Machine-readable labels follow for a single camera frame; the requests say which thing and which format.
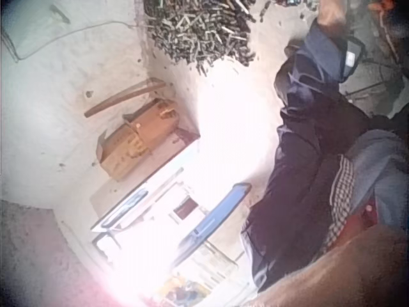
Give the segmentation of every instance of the wire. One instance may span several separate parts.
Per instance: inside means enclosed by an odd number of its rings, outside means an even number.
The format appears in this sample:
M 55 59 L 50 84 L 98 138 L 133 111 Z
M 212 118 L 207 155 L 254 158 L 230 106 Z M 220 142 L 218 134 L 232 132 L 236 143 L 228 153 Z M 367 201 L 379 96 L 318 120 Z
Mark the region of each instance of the wire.
M 46 46 L 48 46 L 48 45 L 50 45 L 50 44 L 64 38 L 64 37 L 67 37 L 67 36 L 70 36 L 70 35 L 72 35 L 74 33 L 82 32 L 82 31 L 85 31 L 85 30 L 97 28 L 97 27 L 100 27 L 100 26 L 105 26 L 105 25 L 108 25 L 108 24 L 123 24 L 124 26 L 126 26 L 129 29 L 134 29 L 134 28 L 139 27 L 137 24 L 127 24 L 126 22 L 117 21 L 117 20 L 110 20 L 110 21 L 103 22 L 101 24 L 94 24 L 92 26 L 87 26 L 87 27 L 84 27 L 84 28 L 80 28 L 80 29 L 65 33 L 65 34 L 63 34 L 61 36 L 57 36 L 57 37 L 53 38 L 52 40 L 50 40 L 49 42 L 41 45 L 39 48 L 35 49 L 33 52 L 29 53 L 26 56 L 19 56 L 19 54 L 17 53 L 17 50 L 16 50 L 16 48 L 14 46 L 13 41 L 11 40 L 11 38 L 8 36 L 7 32 L 3 28 L 1 29 L 1 40 L 5 43 L 7 49 L 12 54 L 15 62 L 18 63 L 19 61 L 23 61 L 25 59 L 30 58 L 31 56 L 33 56 L 37 52 L 41 51 Z

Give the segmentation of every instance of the concrete floor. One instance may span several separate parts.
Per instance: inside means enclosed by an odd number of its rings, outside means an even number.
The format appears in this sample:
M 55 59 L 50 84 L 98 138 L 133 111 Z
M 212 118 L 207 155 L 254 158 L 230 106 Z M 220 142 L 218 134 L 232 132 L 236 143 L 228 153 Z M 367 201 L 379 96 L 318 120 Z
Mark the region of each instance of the concrete floor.
M 31 2 L 43 5 L 45 1 Z M 21 55 L 74 29 L 108 20 L 133 24 L 135 14 L 137 21 L 143 15 L 141 1 L 60 0 L 56 4 L 71 24 L 64 24 L 37 6 L 15 9 L 5 29 Z M 256 3 L 254 16 L 263 5 L 262 1 Z M 25 19 L 33 10 L 36 18 Z M 148 97 L 132 99 L 90 119 L 82 114 L 102 97 L 149 76 L 158 77 L 172 86 L 157 95 L 185 106 L 201 134 L 193 180 L 197 201 L 214 203 L 235 182 L 253 185 L 231 227 L 214 238 L 231 258 L 240 256 L 238 231 L 247 207 L 262 196 L 274 166 L 282 103 L 272 84 L 285 60 L 283 47 L 290 38 L 303 36 L 313 18 L 304 6 L 271 6 L 264 23 L 251 24 L 255 62 L 245 68 L 228 59 L 218 61 L 208 77 L 199 76 L 194 66 L 172 65 L 152 47 L 143 27 L 108 24 L 79 32 L 18 63 L 2 43 L 2 199 L 54 209 L 70 248 L 106 285 L 104 264 L 91 245 L 95 234 L 89 230 L 98 219 L 89 199 L 109 179 L 95 165 L 96 139 L 104 130 L 109 134 L 119 127 L 121 115 L 135 111 Z M 369 74 L 366 68 L 360 69 L 349 90 L 376 80 L 376 72 Z M 92 101 L 86 98 L 86 91 L 93 91 Z M 245 283 L 248 267 L 242 261 L 237 278 Z

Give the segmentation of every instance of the brown box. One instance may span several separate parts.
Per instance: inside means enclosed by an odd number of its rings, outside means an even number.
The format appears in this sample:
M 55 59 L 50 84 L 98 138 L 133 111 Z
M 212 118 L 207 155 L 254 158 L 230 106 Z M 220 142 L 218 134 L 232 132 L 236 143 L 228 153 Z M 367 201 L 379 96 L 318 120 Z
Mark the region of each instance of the brown box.
M 107 139 L 100 137 L 96 148 L 101 167 L 117 181 L 158 147 L 179 123 L 176 103 L 159 98 L 123 118 L 125 123 Z

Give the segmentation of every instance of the checkered cloth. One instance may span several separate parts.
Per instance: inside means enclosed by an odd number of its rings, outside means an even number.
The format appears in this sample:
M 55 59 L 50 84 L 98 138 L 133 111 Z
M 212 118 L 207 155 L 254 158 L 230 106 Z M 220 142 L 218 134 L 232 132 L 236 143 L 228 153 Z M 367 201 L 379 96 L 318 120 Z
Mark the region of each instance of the checkered cloth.
M 345 226 L 346 219 L 350 215 L 353 183 L 353 164 L 342 155 L 339 161 L 339 171 L 331 188 L 330 206 L 332 208 L 332 224 L 324 240 L 321 249 L 322 253 L 326 253 L 336 241 Z

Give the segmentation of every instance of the pile of metal pieces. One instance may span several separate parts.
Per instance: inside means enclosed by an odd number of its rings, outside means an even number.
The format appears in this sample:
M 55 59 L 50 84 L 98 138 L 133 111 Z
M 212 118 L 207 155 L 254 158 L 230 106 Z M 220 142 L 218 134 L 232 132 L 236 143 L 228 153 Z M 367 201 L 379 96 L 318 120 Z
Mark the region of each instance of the pile of metal pieces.
M 254 60 L 250 51 L 247 21 L 256 0 L 145 0 L 148 32 L 155 45 L 175 63 L 205 66 L 229 56 L 244 66 Z

